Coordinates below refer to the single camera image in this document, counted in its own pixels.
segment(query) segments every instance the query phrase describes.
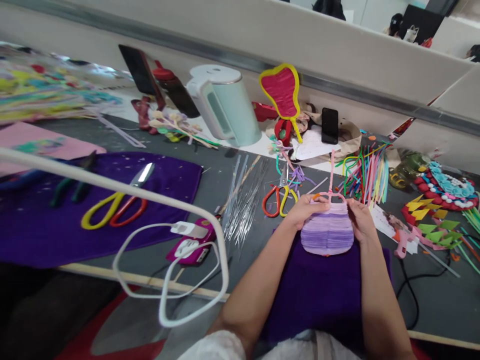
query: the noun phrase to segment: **mint green kettle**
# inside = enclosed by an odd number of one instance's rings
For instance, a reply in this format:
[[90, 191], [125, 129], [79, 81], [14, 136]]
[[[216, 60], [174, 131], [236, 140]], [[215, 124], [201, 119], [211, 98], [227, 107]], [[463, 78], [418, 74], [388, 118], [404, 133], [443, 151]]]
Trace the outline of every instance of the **mint green kettle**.
[[240, 71], [221, 65], [190, 70], [186, 89], [211, 134], [235, 147], [260, 140], [262, 133]]

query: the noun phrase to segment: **hand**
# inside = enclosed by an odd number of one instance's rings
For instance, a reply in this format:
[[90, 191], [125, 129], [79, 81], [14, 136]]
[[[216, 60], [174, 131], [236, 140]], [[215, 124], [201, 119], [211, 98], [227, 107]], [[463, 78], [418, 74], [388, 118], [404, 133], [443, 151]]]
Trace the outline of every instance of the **hand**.
[[305, 220], [307, 220], [312, 214], [323, 213], [330, 209], [329, 201], [319, 196], [314, 201], [315, 204], [311, 204], [314, 194], [305, 194], [300, 196], [298, 202], [291, 208], [283, 222], [295, 227], [297, 230], [301, 230], [304, 227]]
[[353, 227], [353, 234], [358, 242], [362, 244], [372, 239], [378, 240], [379, 236], [369, 208], [353, 198], [347, 199], [346, 203]]

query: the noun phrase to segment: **bottle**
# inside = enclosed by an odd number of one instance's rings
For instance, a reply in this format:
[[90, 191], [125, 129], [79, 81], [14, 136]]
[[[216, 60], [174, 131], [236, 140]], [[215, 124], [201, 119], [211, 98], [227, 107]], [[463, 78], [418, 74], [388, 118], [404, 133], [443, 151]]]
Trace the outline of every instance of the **bottle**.
[[419, 152], [408, 154], [388, 177], [388, 182], [396, 189], [405, 189], [417, 176], [425, 172], [430, 164], [430, 158]]
[[199, 117], [200, 113], [180, 79], [175, 76], [173, 71], [164, 68], [160, 61], [155, 61], [155, 63], [157, 68], [152, 71], [153, 77], [175, 104], [178, 111], [188, 118]]

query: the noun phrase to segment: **yellow-handled scissors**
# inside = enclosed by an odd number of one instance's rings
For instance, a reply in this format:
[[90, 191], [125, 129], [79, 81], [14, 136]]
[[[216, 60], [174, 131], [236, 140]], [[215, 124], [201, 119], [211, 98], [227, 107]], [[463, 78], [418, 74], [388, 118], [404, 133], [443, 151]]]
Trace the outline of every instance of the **yellow-handled scissors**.
[[[263, 198], [263, 202], [261, 203], [263, 213], [269, 218], [276, 218], [279, 214], [282, 218], [287, 216], [287, 214], [284, 213], [284, 207], [285, 207], [285, 203], [287, 202], [287, 197], [289, 196], [289, 193], [293, 196], [295, 203], [299, 201], [299, 198], [297, 197], [297, 194], [295, 193], [295, 191], [290, 189], [289, 186], [287, 185], [288, 178], [289, 178], [289, 168], [287, 164], [285, 164], [283, 171], [281, 172], [280, 184], [278, 186], [275, 185], [268, 192], [268, 194]], [[283, 194], [283, 198], [281, 202], [280, 202], [280, 189], [283, 189], [285, 191], [285, 194]], [[270, 213], [267, 210], [267, 201], [270, 198], [270, 196], [272, 196], [273, 193], [275, 193], [276, 195], [276, 212]]]
[[[148, 178], [152, 174], [154, 167], [155, 165], [153, 162], [147, 164], [142, 170], [138, 172], [138, 174], [136, 174], [136, 176], [131, 181], [130, 186], [142, 187], [142, 185], [148, 180]], [[141, 205], [138, 211], [127, 220], [118, 222], [118, 220], [125, 213], [125, 211], [127, 211], [127, 209], [135, 202], [135, 200], [138, 199], [135, 196], [131, 196], [125, 203], [125, 205], [123, 205], [120, 210], [117, 211], [124, 196], [125, 194], [122, 192], [115, 192], [111, 196], [92, 206], [92, 208], [90, 208], [81, 218], [81, 227], [85, 230], [96, 230], [105, 226], [109, 222], [111, 227], [118, 228], [130, 224], [132, 221], [142, 215], [147, 209], [147, 200], [141, 199]], [[92, 216], [97, 212], [97, 210], [110, 202], [110, 208], [108, 209], [108, 212], [106, 213], [104, 218], [98, 224], [92, 225], [90, 223]]]

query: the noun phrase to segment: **black cable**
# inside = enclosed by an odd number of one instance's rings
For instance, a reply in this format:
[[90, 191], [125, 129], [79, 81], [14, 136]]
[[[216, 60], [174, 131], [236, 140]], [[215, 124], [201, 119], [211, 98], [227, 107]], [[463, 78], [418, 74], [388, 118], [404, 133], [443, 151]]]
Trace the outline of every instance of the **black cable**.
[[[450, 264], [452, 262], [452, 258], [450, 256], [450, 249], [447, 251], [447, 256], [448, 256], [448, 258], [446, 259], [446, 264], [448, 266], [450, 266]], [[411, 292], [411, 295], [413, 296], [413, 301], [415, 301], [415, 319], [413, 320], [413, 323], [410, 326], [407, 326], [407, 330], [412, 330], [413, 328], [415, 328], [415, 326], [417, 326], [417, 323], [419, 321], [420, 306], [419, 306], [419, 301], [417, 300], [415, 292], [412, 288], [412, 285], [410, 284], [410, 280], [421, 279], [421, 278], [437, 278], [437, 277], [442, 276], [447, 271], [447, 268], [444, 268], [438, 274], [418, 274], [418, 275], [408, 277], [407, 272], [405, 271], [404, 261], [402, 259], [399, 259], [399, 261], [400, 261], [401, 272], [403, 273], [403, 277], [405, 278], [405, 280], [403, 281], [403, 283], [400, 285], [400, 288], [396, 292], [396, 298], [398, 300], [398, 298], [400, 296], [400, 293], [402, 292], [404, 286], [407, 285], [408, 289]]]

